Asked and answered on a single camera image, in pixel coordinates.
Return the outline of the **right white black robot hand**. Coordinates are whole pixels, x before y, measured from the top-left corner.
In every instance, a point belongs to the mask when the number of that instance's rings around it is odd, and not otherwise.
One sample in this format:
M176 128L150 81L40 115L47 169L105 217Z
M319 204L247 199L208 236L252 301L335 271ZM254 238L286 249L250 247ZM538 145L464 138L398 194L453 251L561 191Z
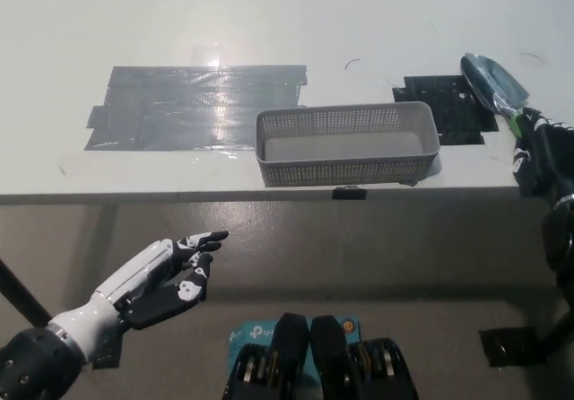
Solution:
M553 206L573 199L573 127L525 108L517 117L520 137L513 174L524 197L544 196Z

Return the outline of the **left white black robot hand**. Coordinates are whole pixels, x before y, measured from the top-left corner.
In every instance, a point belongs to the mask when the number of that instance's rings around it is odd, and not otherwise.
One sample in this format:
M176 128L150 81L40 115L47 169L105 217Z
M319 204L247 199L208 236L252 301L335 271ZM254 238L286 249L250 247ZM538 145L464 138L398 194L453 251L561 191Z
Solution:
M129 329L143 330L206 300L212 253L229 232L161 239L124 263L85 304L53 317L48 330L85 365Z

